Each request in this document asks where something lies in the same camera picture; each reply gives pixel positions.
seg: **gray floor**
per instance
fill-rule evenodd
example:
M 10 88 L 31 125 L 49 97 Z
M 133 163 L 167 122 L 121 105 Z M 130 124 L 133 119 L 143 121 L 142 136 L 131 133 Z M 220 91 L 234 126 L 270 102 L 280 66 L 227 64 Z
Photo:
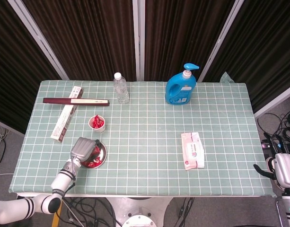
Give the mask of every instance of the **gray floor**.
M 290 98 L 282 104 L 269 111 L 275 114 L 285 114 L 290 110 Z M 261 116 L 261 126 L 269 132 L 274 132 L 278 127 L 278 121 L 272 116 Z M 259 134 L 261 139 L 264 139 L 260 129 Z M 23 137 L 20 137 L 12 132 L 6 137 L 7 149 L 3 161 L 0 164 L 0 174 L 13 173 Z M 8 201 L 16 199 L 16 194 L 9 193 L 8 188 L 11 182 L 12 175 L 0 176 L 0 200 Z M 274 193 L 281 194 L 277 187 L 274 188 Z M 222 198 L 195 198 L 194 205 L 186 220 L 186 227 L 232 227 L 238 225 L 264 225 L 279 227 L 279 219 L 275 207 L 275 199 L 270 196 L 265 197 L 222 197 Z M 180 207 L 183 204 L 183 198 L 174 198 L 165 213 L 164 226 L 174 226 Z M 101 207 L 97 207 L 98 215 L 104 217 L 110 224 L 112 219 L 110 215 L 103 211 Z M 287 219 L 284 215 L 282 201 L 280 201 L 280 210 L 283 214 L 284 226 L 287 225 Z M 66 209 L 62 209 L 64 219 L 67 218 Z M 52 224 L 52 216 L 36 213 L 30 222 L 21 223 L 18 226 L 35 226 L 35 227 L 50 227 Z M 68 226 L 60 221 L 59 226 Z

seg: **green grid tablecloth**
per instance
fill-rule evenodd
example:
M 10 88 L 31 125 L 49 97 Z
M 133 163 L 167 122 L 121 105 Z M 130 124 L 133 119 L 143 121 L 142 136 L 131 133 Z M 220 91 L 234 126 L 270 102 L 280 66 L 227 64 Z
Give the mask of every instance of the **green grid tablecloth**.
M 68 97 L 73 86 L 83 98 L 109 99 L 110 106 L 78 106 L 63 143 L 50 138 L 64 105 L 44 97 Z M 88 195 L 273 195 L 245 84 L 198 83 L 186 105 L 165 102 L 164 82 L 128 82 L 130 104 L 117 102 L 112 82 L 43 81 L 25 134 L 10 192 L 51 192 L 79 137 L 100 139 L 108 156 L 98 169 L 81 167 L 69 193 Z M 88 121 L 102 115 L 106 131 Z M 198 132 L 205 168 L 186 171 L 181 133 Z

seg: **white box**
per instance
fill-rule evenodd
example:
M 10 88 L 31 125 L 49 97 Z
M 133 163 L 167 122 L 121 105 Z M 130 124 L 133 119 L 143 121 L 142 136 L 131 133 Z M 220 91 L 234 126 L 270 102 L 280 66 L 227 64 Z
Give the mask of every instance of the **white box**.
M 81 98 L 83 95 L 83 88 L 74 86 L 69 98 Z M 76 110 L 76 105 L 65 105 L 64 109 L 56 123 L 56 126 L 51 134 L 52 139 L 62 142 L 65 136 L 65 133 L 68 129 L 72 116 Z

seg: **metal plate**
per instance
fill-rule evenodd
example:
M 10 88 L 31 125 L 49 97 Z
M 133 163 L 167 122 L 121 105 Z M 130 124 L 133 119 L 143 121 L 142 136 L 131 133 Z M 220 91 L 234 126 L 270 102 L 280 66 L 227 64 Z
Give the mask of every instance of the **metal plate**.
M 105 162 L 106 157 L 107 157 L 107 149 L 106 149 L 106 146 L 102 142 L 101 144 L 102 146 L 99 152 L 97 151 L 98 146 L 96 146 L 93 149 L 90 157 L 85 162 L 81 163 L 84 167 L 95 169 L 95 168 L 100 167 Z

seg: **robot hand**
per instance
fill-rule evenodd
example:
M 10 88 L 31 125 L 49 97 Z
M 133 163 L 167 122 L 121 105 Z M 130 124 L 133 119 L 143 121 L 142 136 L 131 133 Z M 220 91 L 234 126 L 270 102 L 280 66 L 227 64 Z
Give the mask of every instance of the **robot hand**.
M 40 194 L 34 198 L 24 198 L 13 201 L 0 201 L 0 224 L 7 224 L 30 218 L 35 212 L 53 214 L 61 204 L 62 197 L 75 185 L 75 177 L 81 162 L 90 156 L 92 150 L 100 141 L 80 137 L 75 143 L 63 169 L 57 174 L 51 184 L 52 195 Z
M 259 174 L 274 180 L 283 191 L 282 200 L 290 225 L 290 150 L 286 148 L 280 136 L 277 136 L 280 144 L 278 146 L 269 135 L 264 135 L 271 144 L 272 157 L 267 159 L 270 172 L 262 170 L 258 165 L 254 165 L 254 168 Z

